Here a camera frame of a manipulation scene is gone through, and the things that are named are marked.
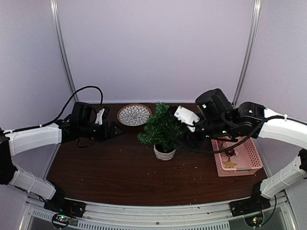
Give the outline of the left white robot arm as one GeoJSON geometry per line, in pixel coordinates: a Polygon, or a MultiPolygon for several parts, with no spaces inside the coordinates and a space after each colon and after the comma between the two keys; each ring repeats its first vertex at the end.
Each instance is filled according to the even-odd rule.
{"type": "Polygon", "coordinates": [[[76,102],[65,119],[56,119],[45,125],[0,132],[0,183],[13,185],[50,201],[59,213],[69,209],[69,202],[61,189],[48,180],[34,176],[12,162],[12,157],[32,149],[63,144],[80,138],[102,142],[123,135],[125,132],[114,121],[105,119],[109,107],[102,107],[92,121],[94,107],[89,103],[76,102]]]}

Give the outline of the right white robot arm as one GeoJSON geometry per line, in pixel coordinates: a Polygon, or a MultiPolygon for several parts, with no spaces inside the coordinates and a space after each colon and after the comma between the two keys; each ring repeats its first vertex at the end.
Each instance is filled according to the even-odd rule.
{"type": "Polygon", "coordinates": [[[229,137],[238,147],[249,138],[269,138],[289,143],[301,151],[284,168],[253,187],[246,200],[249,211],[257,211],[264,201],[307,176],[307,124],[263,105],[245,102],[234,107],[221,89],[201,94],[195,101],[199,112],[179,106],[174,116],[186,128],[183,139],[195,146],[205,139],[229,137]]]}

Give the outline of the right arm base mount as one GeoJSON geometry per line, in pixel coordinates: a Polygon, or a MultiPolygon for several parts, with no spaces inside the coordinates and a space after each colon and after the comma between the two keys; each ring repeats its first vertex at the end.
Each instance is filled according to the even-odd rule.
{"type": "Polygon", "coordinates": [[[229,205],[233,217],[260,212],[271,207],[269,200],[256,201],[251,199],[233,201],[229,205]]]}

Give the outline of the small green christmas tree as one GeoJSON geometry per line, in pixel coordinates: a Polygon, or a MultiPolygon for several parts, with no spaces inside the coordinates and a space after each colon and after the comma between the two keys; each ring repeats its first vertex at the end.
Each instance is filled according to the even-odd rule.
{"type": "Polygon", "coordinates": [[[157,159],[171,160],[177,149],[177,138],[181,134],[180,122],[173,115],[171,106],[157,103],[138,140],[144,145],[152,145],[157,159]]]}

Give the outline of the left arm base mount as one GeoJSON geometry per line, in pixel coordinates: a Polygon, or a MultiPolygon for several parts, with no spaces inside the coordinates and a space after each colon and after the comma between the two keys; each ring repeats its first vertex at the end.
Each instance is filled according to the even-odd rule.
{"type": "Polygon", "coordinates": [[[51,201],[44,204],[44,209],[61,213],[69,217],[82,218],[85,212],[86,204],[84,202],[65,199],[64,206],[56,207],[51,201]]]}

